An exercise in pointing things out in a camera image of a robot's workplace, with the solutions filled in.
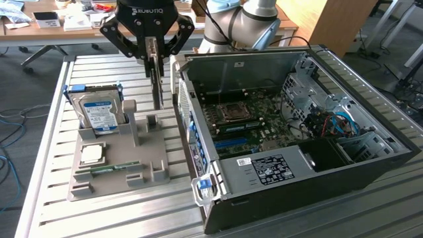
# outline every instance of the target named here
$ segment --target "hard drive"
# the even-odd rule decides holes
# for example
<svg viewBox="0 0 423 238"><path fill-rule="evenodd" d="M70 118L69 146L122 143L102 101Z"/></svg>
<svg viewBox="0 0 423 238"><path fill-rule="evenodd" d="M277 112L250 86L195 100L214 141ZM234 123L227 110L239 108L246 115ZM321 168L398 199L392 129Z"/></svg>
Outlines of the hard drive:
<svg viewBox="0 0 423 238"><path fill-rule="evenodd" d="M122 109L122 85L86 86L85 84L66 87L69 98L82 128L93 128L97 135L114 133L118 125L127 123Z"/></svg>

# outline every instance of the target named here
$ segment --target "blue cable on floor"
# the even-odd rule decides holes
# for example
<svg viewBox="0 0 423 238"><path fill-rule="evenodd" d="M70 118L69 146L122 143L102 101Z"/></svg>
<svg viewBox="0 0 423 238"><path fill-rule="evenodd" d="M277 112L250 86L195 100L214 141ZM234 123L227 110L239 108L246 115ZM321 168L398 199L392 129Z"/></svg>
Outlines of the blue cable on floor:
<svg viewBox="0 0 423 238"><path fill-rule="evenodd" d="M0 147L0 148L6 148L7 146L10 146L11 144L14 144L17 141L19 141L22 139L22 137L26 134L26 126L23 124L21 124L21 123L11 123L11 122L7 122L5 120L0 120L0 122L5 123L5 124L9 124L9 125L18 125L18 126L22 127L22 133L21 133L19 137L11 143L9 143L7 145Z"/></svg>
<svg viewBox="0 0 423 238"><path fill-rule="evenodd" d="M15 169L15 165L14 163L9 160L7 157L5 156L0 156L0 159L5 160L9 165L11 166L13 168L13 172L14 172L14 176L15 176L15 180L17 180L17 185L18 185L18 195L15 197L15 199L3 207L3 209L0 210L0 215L2 213L5 212L5 210L18 201L19 197L21 197L21 184L19 184L19 179L18 179L18 173L17 173L17 169Z"/></svg>

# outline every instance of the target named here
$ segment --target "robotiq logo text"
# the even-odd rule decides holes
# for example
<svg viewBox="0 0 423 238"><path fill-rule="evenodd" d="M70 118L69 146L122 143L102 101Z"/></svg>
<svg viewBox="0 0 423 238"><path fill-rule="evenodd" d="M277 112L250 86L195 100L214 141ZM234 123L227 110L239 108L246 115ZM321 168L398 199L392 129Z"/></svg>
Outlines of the robotiq logo text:
<svg viewBox="0 0 423 238"><path fill-rule="evenodd" d="M138 13L162 13L163 14L163 9L157 8L157 9L137 9L133 8L133 16L137 15Z"/></svg>

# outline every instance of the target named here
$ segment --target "circuit board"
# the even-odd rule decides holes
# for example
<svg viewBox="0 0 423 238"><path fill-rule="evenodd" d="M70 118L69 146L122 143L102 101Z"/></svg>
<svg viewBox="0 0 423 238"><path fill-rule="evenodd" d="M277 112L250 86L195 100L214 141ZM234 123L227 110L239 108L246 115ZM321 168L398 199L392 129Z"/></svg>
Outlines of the circuit board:
<svg viewBox="0 0 423 238"><path fill-rule="evenodd" d="M277 99L277 94L258 90L249 92L249 97L241 102L202 105L211 137L222 159L283 148L297 141L275 106ZM229 132L230 126L226 123L230 123L229 121L233 119L231 129L234 131ZM239 127L242 120L249 121L245 123L245 127ZM222 133L223 127L227 128L227 133Z"/></svg>

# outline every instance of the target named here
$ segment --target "red cable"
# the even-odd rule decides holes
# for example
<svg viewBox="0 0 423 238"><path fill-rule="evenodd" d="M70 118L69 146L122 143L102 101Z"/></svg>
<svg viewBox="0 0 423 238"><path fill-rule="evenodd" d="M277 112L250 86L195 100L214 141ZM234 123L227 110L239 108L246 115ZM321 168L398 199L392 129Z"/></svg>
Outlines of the red cable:
<svg viewBox="0 0 423 238"><path fill-rule="evenodd" d="M325 135L325 128L326 128L326 124L328 124L328 122L329 122L329 119L332 118L333 116L328 116L326 117L326 120L325 120L325 124L324 124L324 130L322 130L322 135L321 135L321 137L324 137L324 135Z"/></svg>

